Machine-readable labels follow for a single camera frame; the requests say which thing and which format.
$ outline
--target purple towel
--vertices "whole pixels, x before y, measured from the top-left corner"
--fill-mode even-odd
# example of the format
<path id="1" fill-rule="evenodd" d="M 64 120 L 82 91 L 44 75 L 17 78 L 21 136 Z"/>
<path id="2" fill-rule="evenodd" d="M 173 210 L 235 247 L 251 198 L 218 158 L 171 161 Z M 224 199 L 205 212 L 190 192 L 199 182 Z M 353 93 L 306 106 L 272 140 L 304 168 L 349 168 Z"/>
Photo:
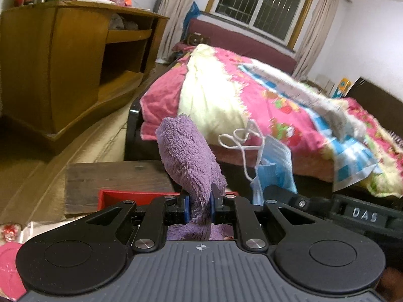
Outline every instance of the purple towel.
<path id="1" fill-rule="evenodd" d="M 191 222 L 168 229 L 169 240 L 219 240 L 232 235 L 227 225 L 211 225 L 211 184 L 224 190 L 226 180 L 203 135 L 185 115 L 166 117 L 156 130 L 162 163 L 171 178 L 190 195 Z"/>

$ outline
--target window sill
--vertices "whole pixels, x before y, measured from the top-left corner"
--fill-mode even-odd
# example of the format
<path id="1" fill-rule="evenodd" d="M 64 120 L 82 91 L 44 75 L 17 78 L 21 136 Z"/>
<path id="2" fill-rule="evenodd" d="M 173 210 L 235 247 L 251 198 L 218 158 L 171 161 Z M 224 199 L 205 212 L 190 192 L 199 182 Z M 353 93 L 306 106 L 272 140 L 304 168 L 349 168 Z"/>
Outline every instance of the window sill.
<path id="1" fill-rule="evenodd" d="M 252 34 L 255 34 L 255 35 L 257 35 L 257 36 L 260 36 L 261 38 L 263 38 L 263 39 L 265 39 L 265 40 L 268 40 L 269 42 L 273 43 L 274 45 L 276 45 L 276 46 L 278 46 L 278 47 L 281 47 L 281 48 L 283 48 L 283 49 L 286 49 L 286 50 L 288 50 L 288 51 L 291 52 L 291 53 L 295 53 L 295 51 L 294 51 L 293 49 L 290 49 L 290 48 L 289 48 L 288 46 L 286 46 L 285 44 L 279 43 L 279 42 L 277 42 L 276 40 L 273 40 L 273 39 L 271 39 L 270 37 L 265 36 L 265 35 L 263 35 L 262 33 L 259 33 L 259 32 L 255 31 L 255 30 L 251 29 L 251 28 L 248 28 L 248 27 L 246 27 L 246 26 L 239 25 L 239 24 L 237 24 L 237 23 L 235 23 L 235 22 L 231 22 L 231 21 L 228 20 L 228 19 L 222 18 L 222 17 L 217 16 L 217 15 L 214 15 L 214 14 L 210 14 L 210 13 L 208 13 L 208 12 L 201 11 L 201 14 L 204 15 L 204 16 L 213 18 L 213 19 L 217 19 L 217 20 L 222 21 L 222 22 L 226 22 L 227 24 L 233 25 L 233 26 L 235 26 L 235 27 L 241 28 L 241 29 L 243 29 L 243 30 L 245 30 L 245 31 L 247 31 L 247 32 L 250 32 L 250 33 L 252 33 Z"/>

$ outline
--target wooden floor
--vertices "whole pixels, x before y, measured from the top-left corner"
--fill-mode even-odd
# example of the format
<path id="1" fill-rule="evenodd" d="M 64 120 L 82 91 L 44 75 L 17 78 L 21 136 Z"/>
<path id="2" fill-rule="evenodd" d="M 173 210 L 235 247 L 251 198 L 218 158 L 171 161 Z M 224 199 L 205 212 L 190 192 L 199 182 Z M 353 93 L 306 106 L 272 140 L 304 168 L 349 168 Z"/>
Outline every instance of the wooden floor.
<path id="1" fill-rule="evenodd" d="M 157 65 L 134 98 L 164 70 Z M 92 125 L 56 156 L 0 128 L 0 224 L 61 220 L 66 166 L 122 161 L 130 105 Z"/>

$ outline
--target red box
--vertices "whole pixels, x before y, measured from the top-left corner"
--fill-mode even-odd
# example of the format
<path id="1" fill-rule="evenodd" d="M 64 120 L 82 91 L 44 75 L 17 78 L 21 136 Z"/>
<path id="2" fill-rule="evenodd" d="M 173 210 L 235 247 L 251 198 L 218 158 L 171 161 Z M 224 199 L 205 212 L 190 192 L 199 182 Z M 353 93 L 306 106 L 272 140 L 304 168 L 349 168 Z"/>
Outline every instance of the red box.
<path id="1" fill-rule="evenodd" d="M 100 190 L 98 193 L 98 210 L 104 209 L 125 200 L 136 201 L 137 205 L 149 205 L 154 198 L 164 197 L 165 195 L 178 196 L 179 193 L 124 192 Z"/>

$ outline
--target blue checkered cloth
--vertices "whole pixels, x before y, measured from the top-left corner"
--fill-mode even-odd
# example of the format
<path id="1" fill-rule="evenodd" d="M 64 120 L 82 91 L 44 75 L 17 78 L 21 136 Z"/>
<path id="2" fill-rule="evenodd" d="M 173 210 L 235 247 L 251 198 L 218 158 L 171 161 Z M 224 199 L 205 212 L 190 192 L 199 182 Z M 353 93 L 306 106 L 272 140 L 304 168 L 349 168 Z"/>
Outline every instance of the blue checkered cloth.
<path id="1" fill-rule="evenodd" d="M 263 87 L 268 90 L 276 92 L 281 97 L 288 98 L 282 94 L 281 89 L 277 88 L 277 85 L 267 81 L 264 77 L 252 72 L 245 66 L 239 66 L 239 69 L 251 76 Z M 312 109 L 297 103 L 302 109 L 304 109 L 316 130 L 321 133 L 333 151 L 334 160 L 334 180 L 333 191 L 341 190 L 345 187 L 358 183 L 360 180 L 368 177 L 371 172 L 382 173 L 381 168 L 378 165 L 378 160 L 374 157 L 372 152 L 362 143 L 356 139 L 348 136 L 344 142 L 340 142 L 332 134 L 332 129 L 327 124 L 326 120 L 319 116 Z"/>

